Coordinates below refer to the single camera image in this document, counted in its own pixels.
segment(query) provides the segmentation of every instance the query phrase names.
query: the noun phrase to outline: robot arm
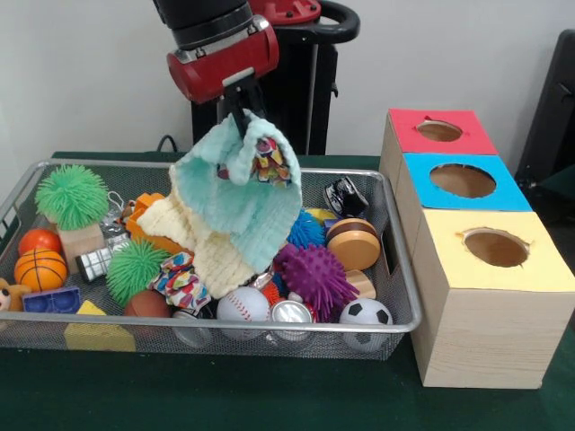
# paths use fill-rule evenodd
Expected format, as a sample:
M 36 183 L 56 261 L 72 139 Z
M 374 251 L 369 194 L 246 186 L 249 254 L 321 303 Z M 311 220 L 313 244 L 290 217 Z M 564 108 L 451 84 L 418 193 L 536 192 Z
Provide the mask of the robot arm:
M 268 21 L 247 0 L 154 0 L 178 48 L 168 54 L 172 79 L 190 101 L 225 97 L 242 135 L 247 108 L 263 116 L 256 80 L 275 69 L 279 46 Z

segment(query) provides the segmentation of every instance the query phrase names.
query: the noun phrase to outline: green koosh ball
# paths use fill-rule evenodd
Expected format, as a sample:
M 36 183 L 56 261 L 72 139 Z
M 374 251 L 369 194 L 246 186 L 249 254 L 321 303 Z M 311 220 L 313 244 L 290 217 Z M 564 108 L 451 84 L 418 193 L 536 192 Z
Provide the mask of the green koosh ball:
M 38 212 L 62 231 L 99 223 L 108 212 L 108 190 L 100 175 L 81 165 L 55 169 L 38 186 Z
M 122 307 L 160 272 L 160 265 L 169 253 L 148 241 L 133 241 L 114 253 L 108 267 L 106 282 L 111 297 Z

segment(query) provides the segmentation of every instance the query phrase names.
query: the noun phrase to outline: white wall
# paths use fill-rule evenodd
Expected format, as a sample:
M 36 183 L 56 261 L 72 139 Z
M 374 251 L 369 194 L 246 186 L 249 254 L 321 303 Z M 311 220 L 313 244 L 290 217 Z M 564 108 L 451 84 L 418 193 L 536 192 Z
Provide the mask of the white wall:
M 513 168 L 572 0 L 343 0 L 330 154 L 379 154 L 390 107 L 473 109 Z M 147 151 L 190 142 L 190 108 L 152 0 L 0 1 L 0 197 L 56 150 Z
M 340 45 L 330 154 L 380 154 L 389 108 L 475 110 L 509 168 L 523 151 L 572 0 L 343 0 L 361 33 Z
M 152 0 L 0 1 L 0 197 L 56 150 L 149 151 L 191 138 Z

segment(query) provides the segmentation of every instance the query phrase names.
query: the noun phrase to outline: red box lid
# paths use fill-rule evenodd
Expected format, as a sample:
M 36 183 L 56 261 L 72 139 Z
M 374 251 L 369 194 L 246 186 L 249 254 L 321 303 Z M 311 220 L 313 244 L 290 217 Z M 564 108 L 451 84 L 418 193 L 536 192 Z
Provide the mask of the red box lid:
M 404 153 L 498 154 L 472 110 L 389 110 Z

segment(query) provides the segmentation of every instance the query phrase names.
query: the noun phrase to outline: green tablecloth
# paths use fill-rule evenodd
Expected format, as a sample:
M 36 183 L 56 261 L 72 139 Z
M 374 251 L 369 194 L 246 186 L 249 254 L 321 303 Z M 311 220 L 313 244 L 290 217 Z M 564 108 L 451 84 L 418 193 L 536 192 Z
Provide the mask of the green tablecloth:
M 173 160 L 172 154 L 55 157 Z M 376 169 L 375 157 L 304 166 Z M 575 424 L 575 334 L 540 391 L 421 387 L 409 337 L 375 361 L 0 350 L 6 429 L 546 430 Z

